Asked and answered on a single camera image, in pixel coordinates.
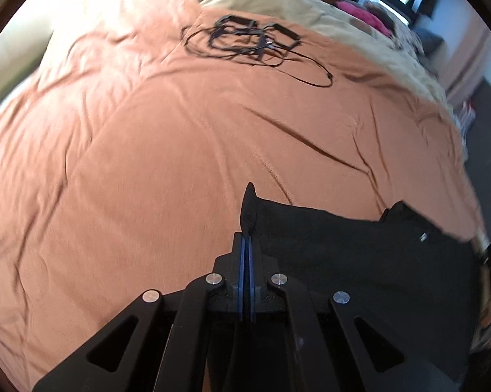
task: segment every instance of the round metal bolt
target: round metal bolt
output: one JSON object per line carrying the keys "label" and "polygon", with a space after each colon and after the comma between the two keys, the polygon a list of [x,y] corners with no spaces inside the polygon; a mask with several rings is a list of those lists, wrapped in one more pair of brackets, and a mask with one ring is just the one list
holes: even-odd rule
{"label": "round metal bolt", "polygon": [[147,292],[144,292],[142,295],[142,299],[144,302],[151,303],[151,302],[156,302],[158,301],[158,298],[160,297],[160,292],[158,290],[148,290]]}
{"label": "round metal bolt", "polygon": [[271,276],[271,281],[279,286],[287,283],[287,276],[285,274],[273,274]]}
{"label": "round metal bolt", "polygon": [[333,295],[333,300],[336,302],[336,303],[347,303],[349,302],[349,300],[351,299],[351,297],[349,296],[349,293],[347,292],[336,292],[334,295]]}
{"label": "round metal bolt", "polygon": [[206,276],[206,281],[209,284],[218,284],[222,281],[222,276],[218,273],[211,273]]}

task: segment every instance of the pink clothing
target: pink clothing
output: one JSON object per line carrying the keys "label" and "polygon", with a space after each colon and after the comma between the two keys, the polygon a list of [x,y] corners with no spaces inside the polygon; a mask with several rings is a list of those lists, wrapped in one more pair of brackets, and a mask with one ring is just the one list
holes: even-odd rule
{"label": "pink clothing", "polygon": [[390,30],[388,30],[382,23],[380,19],[378,19],[372,13],[369,13],[367,10],[363,8],[356,7],[347,1],[337,1],[336,7],[340,10],[354,16],[355,18],[360,19],[361,21],[367,23],[369,26],[372,26],[378,32],[381,32],[386,37],[392,38],[393,34]]}

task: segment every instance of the beige blanket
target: beige blanket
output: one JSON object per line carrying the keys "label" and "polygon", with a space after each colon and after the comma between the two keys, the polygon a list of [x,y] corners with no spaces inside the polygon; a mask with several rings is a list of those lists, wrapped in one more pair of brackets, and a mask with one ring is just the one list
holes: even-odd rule
{"label": "beige blanket", "polygon": [[0,366],[20,392],[142,291],[209,272],[249,181],[345,217],[405,200],[463,239],[482,225],[446,111],[293,24],[332,87],[281,72],[324,81],[303,59],[276,70],[186,52],[182,28],[228,13],[86,0],[0,113]]}
{"label": "beige blanket", "polygon": [[359,29],[361,21],[320,0],[196,0],[203,6],[229,8],[285,19],[347,44],[382,67],[419,97],[434,101],[447,110],[445,91],[406,51],[397,51],[392,40],[369,27],[368,35]]}

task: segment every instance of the black cable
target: black cable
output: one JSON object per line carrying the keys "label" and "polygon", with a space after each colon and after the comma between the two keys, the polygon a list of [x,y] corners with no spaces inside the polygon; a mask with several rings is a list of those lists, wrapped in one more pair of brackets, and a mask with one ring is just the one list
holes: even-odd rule
{"label": "black cable", "polygon": [[[191,26],[185,26],[184,28],[182,28],[182,39],[184,38],[185,36],[185,31],[187,29],[189,29]],[[210,38],[208,40],[208,46],[212,49],[216,49],[218,51],[223,51],[223,52],[231,52],[232,54],[228,54],[228,55],[213,55],[213,54],[210,54],[208,52],[203,52],[201,51],[200,49],[196,48],[195,50],[190,48],[189,44],[190,44],[190,41],[192,38],[194,38],[195,36],[199,35],[200,33],[202,32],[208,32],[208,31],[211,31],[210,32]],[[265,44],[264,45],[255,45],[255,46],[233,46],[233,47],[219,47],[217,45],[215,45],[213,43],[214,40],[217,40],[219,38],[221,38],[221,36],[224,36],[224,35],[237,35],[237,36],[248,36],[249,39],[248,39],[248,43],[251,41],[251,38],[253,36],[262,36],[261,34],[261,29],[259,28],[256,28],[254,30],[251,30],[251,34],[247,34],[247,31],[245,31],[244,28],[241,28],[240,29],[240,34],[237,34],[236,33],[237,31],[237,28],[235,28],[233,25],[223,25],[223,26],[219,26],[219,27],[210,27],[210,28],[202,28],[202,29],[199,29],[197,31],[195,31],[194,33],[192,33],[190,36],[188,36],[185,41],[184,41],[184,47],[186,49],[186,51],[188,51],[190,54],[194,54],[195,56],[198,56],[198,57],[205,57],[205,58],[213,58],[213,59],[222,59],[222,60],[228,60],[228,61],[234,61],[235,63],[240,63],[240,64],[244,64],[244,65],[249,65],[249,66],[267,66],[267,67],[271,67],[273,69],[276,69],[278,70],[279,72],[283,73],[283,74],[286,74],[286,75],[289,75],[290,77],[300,81],[300,82],[303,82],[307,85],[310,85],[310,86],[313,86],[313,87],[317,87],[317,88],[329,88],[333,85],[333,75],[331,74],[331,72],[329,72],[329,70],[323,65],[321,64],[320,62],[318,62],[317,60],[313,59],[312,57],[309,57],[309,56],[306,56],[305,54],[302,54],[302,53],[299,53],[299,52],[296,52],[294,51],[292,48],[296,47],[299,42],[295,45],[293,44],[293,46],[291,47],[287,47],[286,48],[283,48],[281,47],[281,45],[279,43],[276,42],[276,40],[268,35],[268,33],[265,32],[264,30],[264,34],[263,34],[263,37],[264,37],[264,40],[265,40]],[[276,54],[279,58],[280,58],[280,62],[276,63],[276,64],[269,64],[269,63],[266,63],[264,62],[263,60],[261,60],[258,55],[259,55],[259,52],[263,51],[263,50],[270,50],[271,52],[273,52],[274,54]],[[323,85],[323,84],[315,84],[313,82],[309,82],[309,81],[306,81],[305,79],[302,79],[302,78],[299,78],[299,77],[296,77],[294,75],[291,75],[290,73],[287,73],[281,69],[278,69],[279,66],[281,66],[286,60],[287,60],[287,56],[289,55],[289,53],[293,53],[299,57],[302,57],[304,59],[308,59],[312,62],[314,62],[317,66],[319,66],[321,69],[325,70],[326,74],[327,74],[327,78],[329,80],[329,83],[326,84],[326,85]],[[236,58],[237,56],[246,56],[246,57],[249,57],[249,59],[252,59],[252,62],[247,62],[247,61],[239,61],[239,60],[234,60],[234,58]]]}

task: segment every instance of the silver screw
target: silver screw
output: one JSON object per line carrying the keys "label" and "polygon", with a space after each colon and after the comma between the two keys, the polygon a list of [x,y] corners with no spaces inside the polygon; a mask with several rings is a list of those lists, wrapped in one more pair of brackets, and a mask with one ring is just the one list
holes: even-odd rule
{"label": "silver screw", "polygon": [[218,273],[211,273],[206,276],[206,282],[209,284],[218,284],[222,281],[222,276]]}
{"label": "silver screw", "polygon": [[160,297],[160,292],[158,290],[148,290],[147,292],[144,292],[142,295],[142,299],[144,302],[151,303],[151,302],[156,302],[158,301],[158,298]]}
{"label": "silver screw", "polygon": [[336,303],[347,303],[347,302],[349,302],[350,299],[351,299],[351,297],[349,296],[349,293],[347,293],[347,292],[339,291],[333,295],[333,300]]}
{"label": "silver screw", "polygon": [[273,274],[271,276],[271,281],[279,286],[287,283],[287,276],[285,274]]}

